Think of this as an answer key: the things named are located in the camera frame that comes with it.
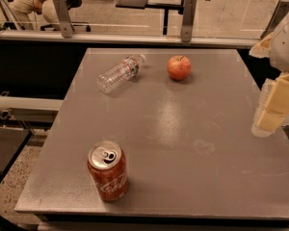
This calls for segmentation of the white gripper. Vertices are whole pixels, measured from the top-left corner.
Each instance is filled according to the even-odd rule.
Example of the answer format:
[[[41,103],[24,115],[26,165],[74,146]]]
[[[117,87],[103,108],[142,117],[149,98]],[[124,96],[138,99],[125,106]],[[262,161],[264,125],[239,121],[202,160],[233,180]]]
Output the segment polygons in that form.
[[[256,43],[249,55],[270,59],[272,67],[289,72],[289,12],[270,33]],[[258,107],[254,113],[251,132],[258,138],[273,134],[289,116],[289,73],[275,80],[267,79],[262,86]]]

